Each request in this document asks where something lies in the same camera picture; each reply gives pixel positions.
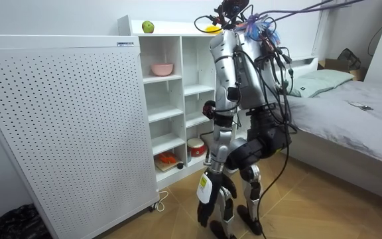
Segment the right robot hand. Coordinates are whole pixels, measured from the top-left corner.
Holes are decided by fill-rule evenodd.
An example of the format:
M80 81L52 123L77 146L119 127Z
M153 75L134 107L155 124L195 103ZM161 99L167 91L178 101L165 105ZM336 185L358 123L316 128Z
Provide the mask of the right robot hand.
M209 120L212 120L215 115L215 110L216 110L216 103L213 100L208 100L203 105L202 113Z

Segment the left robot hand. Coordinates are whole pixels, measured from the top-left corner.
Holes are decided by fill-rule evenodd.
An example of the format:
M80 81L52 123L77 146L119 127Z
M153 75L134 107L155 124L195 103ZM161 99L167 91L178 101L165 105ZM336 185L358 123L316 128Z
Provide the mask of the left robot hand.
M226 223L234 217L233 199L237 198L237 191L233 181L224 173L214 173L206 169L200 177L196 194L199 200L197 218L203 227L207 227L218 199L222 200L222 220Z

